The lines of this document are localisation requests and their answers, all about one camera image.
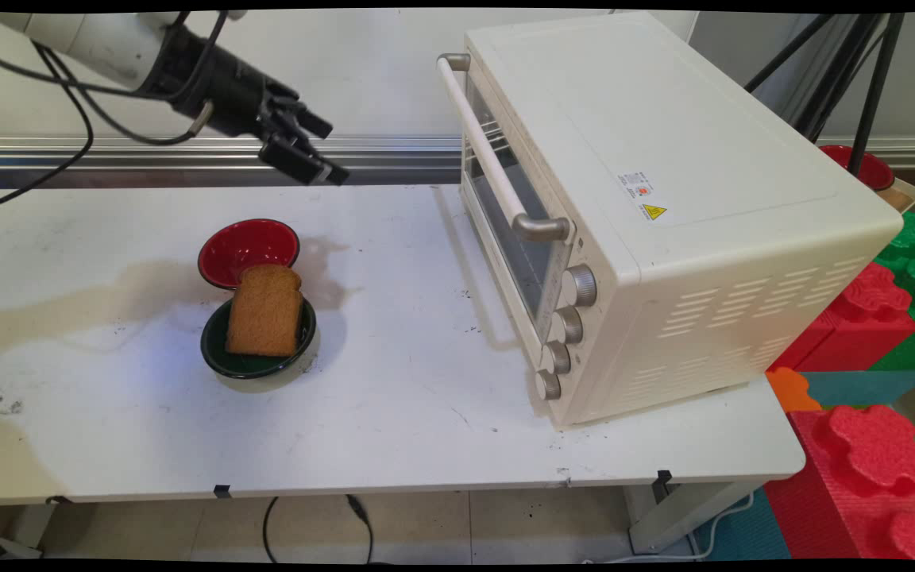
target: teal foam block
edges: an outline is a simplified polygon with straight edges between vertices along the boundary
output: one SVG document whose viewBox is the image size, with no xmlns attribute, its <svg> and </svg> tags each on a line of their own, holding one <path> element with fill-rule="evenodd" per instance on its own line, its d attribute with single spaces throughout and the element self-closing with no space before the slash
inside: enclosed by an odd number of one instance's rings
<svg viewBox="0 0 915 572">
<path fill-rule="evenodd" d="M 747 498 L 730 508 L 743 506 Z M 698 551 L 712 542 L 712 521 L 694 529 Z M 755 503 L 748 510 L 723 517 L 715 530 L 715 550 L 705 560 L 789 560 L 789 549 L 772 512 L 765 489 L 755 491 Z"/>
<path fill-rule="evenodd" d="M 821 407 L 890 404 L 915 388 L 912 372 L 800 372 Z"/>
</svg>

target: black tripod stand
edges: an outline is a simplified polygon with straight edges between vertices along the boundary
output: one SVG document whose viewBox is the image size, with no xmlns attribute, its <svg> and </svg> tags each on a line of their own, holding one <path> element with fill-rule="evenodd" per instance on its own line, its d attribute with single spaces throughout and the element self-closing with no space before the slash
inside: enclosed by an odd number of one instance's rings
<svg viewBox="0 0 915 572">
<path fill-rule="evenodd" d="M 800 112 L 793 128 L 800 131 L 803 137 L 812 142 L 817 142 L 818 135 L 824 129 L 832 110 L 846 93 L 860 66 L 867 60 L 867 56 L 882 44 L 882 51 L 878 54 L 878 61 L 874 63 L 874 75 L 871 76 L 871 86 L 867 88 L 867 100 L 864 101 L 863 111 L 860 114 L 860 123 L 857 125 L 856 138 L 853 141 L 853 155 L 849 160 L 849 172 L 855 177 L 860 174 L 860 164 L 863 162 L 864 149 L 867 148 L 867 138 L 871 136 L 871 127 L 874 125 L 874 116 L 878 113 L 878 102 L 882 98 L 882 89 L 885 87 L 885 78 L 889 75 L 889 66 L 892 55 L 899 39 L 899 30 L 905 12 L 893 12 L 885 24 L 885 29 L 871 42 L 871 36 L 882 21 L 881 14 L 860 14 L 853 21 L 849 33 L 843 39 L 835 58 L 824 70 L 824 76 L 814 88 L 806 107 Z M 747 91 L 754 91 L 760 83 L 772 75 L 794 52 L 807 42 L 821 26 L 828 23 L 832 14 L 821 14 L 814 18 L 764 69 L 760 70 L 747 85 Z"/>
</svg>

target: green bowl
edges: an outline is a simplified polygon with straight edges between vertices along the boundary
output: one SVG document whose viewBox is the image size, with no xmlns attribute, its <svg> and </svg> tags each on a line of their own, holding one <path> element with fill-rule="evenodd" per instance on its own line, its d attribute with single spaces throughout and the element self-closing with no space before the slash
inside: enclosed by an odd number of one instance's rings
<svg viewBox="0 0 915 572">
<path fill-rule="evenodd" d="M 298 337 L 295 338 L 299 345 L 294 355 L 270 358 L 261 355 L 228 354 L 225 351 L 225 341 L 228 340 L 228 318 L 231 314 L 232 300 L 228 300 L 207 320 L 200 336 L 200 351 L 203 352 L 203 359 L 211 369 L 236 380 L 253 380 L 280 372 L 305 354 L 309 343 L 313 341 L 313 334 L 316 334 L 316 312 L 309 305 L 309 300 L 303 298 Z"/>
</svg>

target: floor tile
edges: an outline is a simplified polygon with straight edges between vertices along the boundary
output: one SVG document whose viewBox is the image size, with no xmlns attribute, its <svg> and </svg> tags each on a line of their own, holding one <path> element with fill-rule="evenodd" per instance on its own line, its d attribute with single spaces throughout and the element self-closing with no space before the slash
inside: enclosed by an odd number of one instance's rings
<svg viewBox="0 0 915 572">
<path fill-rule="evenodd" d="M 208 500 L 59 504 L 45 558 L 187 560 Z"/>
<path fill-rule="evenodd" d="M 571 564 L 631 553 L 619 486 L 471 492 L 475 564 Z"/>
<path fill-rule="evenodd" d="M 469 562 L 468 493 L 360 495 L 374 534 L 373 560 L 391 564 Z M 266 562 L 270 499 L 210 500 L 191 560 Z M 281 497 L 270 511 L 270 551 L 279 562 L 365 562 L 369 540 L 344 495 Z"/>
</svg>

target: red bowl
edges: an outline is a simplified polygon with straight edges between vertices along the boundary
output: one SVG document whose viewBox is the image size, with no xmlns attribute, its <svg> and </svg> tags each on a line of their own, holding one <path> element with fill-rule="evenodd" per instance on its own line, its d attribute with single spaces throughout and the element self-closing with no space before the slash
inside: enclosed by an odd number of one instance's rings
<svg viewBox="0 0 915 572">
<path fill-rule="evenodd" d="M 836 163 L 842 165 L 843 169 L 849 168 L 849 160 L 853 157 L 853 148 L 846 145 L 823 145 L 820 148 L 824 155 L 828 155 Z M 869 186 L 875 191 L 885 191 L 896 182 L 896 175 L 892 173 L 883 162 L 871 153 L 864 153 L 863 160 L 860 163 L 860 174 L 857 175 L 862 184 Z"/>
<path fill-rule="evenodd" d="M 239 287 L 242 271 L 254 265 L 291 267 L 299 257 L 299 235 L 283 222 L 251 218 L 222 228 L 203 244 L 196 268 L 218 288 Z"/>
</svg>

